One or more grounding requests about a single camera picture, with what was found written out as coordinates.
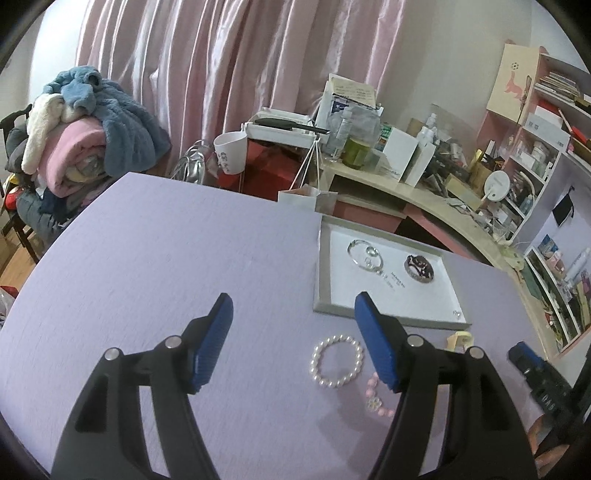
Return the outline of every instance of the table surface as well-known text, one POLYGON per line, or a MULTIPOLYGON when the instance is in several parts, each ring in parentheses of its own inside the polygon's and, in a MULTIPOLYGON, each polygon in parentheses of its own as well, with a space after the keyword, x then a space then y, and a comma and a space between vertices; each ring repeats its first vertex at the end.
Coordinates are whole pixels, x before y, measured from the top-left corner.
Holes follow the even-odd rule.
POLYGON ((393 195, 405 202, 416 205, 421 210, 435 216, 449 225, 462 238, 473 245, 495 267, 507 272, 513 279, 521 301, 531 319, 531 323, 544 347, 544 354, 549 360, 558 355, 554 335, 545 321, 544 310, 541 303, 530 295, 526 286, 521 284, 518 276, 511 266, 505 261, 498 245, 469 215, 458 212, 449 206, 444 198, 435 195, 427 189, 413 188, 405 183, 398 182, 389 177, 377 175, 361 170, 354 170, 342 163, 324 163, 323 188, 328 188, 334 176, 340 176, 357 181, 363 185, 373 187, 382 192, 393 195))
MULTIPOLYGON (((313 346, 356 323, 312 311, 321 216, 173 180, 128 174, 49 249, 0 331, 0 411, 46 469, 76 398, 103 352, 153 348, 206 314, 220 292, 235 315, 211 382, 190 402, 223 479, 366 478, 390 419, 365 410, 374 372, 335 390, 308 373, 313 346)), ((540 414, 506 360, 538 338, 507 273, 446 252, 477 345, 503 379, 525 427, 540 414)), ((438 348, 449 331, 408 329, 438 348)), ((347 345, 327 351, 343 374, 347 345)), ((379 392, 386 406, 397 397, 379 392)), ((445 401, 438 402, 424 469, 436 466, 445 401)), ((142 418, 152 467, 166 474, 149 391, 142 418)))

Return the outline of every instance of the cabinet door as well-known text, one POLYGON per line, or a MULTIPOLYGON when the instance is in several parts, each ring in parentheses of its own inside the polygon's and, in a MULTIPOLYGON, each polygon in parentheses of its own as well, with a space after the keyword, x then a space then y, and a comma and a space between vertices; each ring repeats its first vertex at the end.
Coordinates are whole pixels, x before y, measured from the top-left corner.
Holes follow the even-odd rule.
POLYGON ((486 108, 523 125, 537 80, 539 58, 538 48, 506 44, 486 108))

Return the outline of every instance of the white mug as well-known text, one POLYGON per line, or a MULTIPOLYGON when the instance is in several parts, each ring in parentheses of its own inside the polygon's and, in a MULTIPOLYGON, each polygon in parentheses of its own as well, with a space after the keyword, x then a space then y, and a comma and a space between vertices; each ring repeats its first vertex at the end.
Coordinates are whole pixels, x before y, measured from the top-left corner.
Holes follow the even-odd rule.
POLYGON ((217 154, 222 171, 227 175, 237 175, 246 168, 248 139, 246 132, 227 132, 216 137, 213 148, 217 154))

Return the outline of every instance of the satin curtain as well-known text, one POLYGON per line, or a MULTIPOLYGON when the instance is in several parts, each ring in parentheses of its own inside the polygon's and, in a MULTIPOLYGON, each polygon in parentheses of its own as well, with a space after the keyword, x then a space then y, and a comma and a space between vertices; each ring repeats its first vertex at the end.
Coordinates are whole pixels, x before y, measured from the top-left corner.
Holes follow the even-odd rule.
POLYGON ((168 130, 171 160, 261 107, 313 114, 329 73, 385 83, 407 0, 90 0, 77 64, 168 130))

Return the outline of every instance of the blue plush blanket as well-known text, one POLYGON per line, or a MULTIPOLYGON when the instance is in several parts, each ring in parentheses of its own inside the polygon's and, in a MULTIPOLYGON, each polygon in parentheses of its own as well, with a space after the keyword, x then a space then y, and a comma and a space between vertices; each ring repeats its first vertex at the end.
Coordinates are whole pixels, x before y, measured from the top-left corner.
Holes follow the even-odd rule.
POLYGON ((68 105, 83 108, 101 121, 107 139, 107 175, 148 170, 170 149, 168 134, 157 120, 118 83, 103 80, 92 66, 61 72, 45 85, 43 93, 61 93, 68 105))

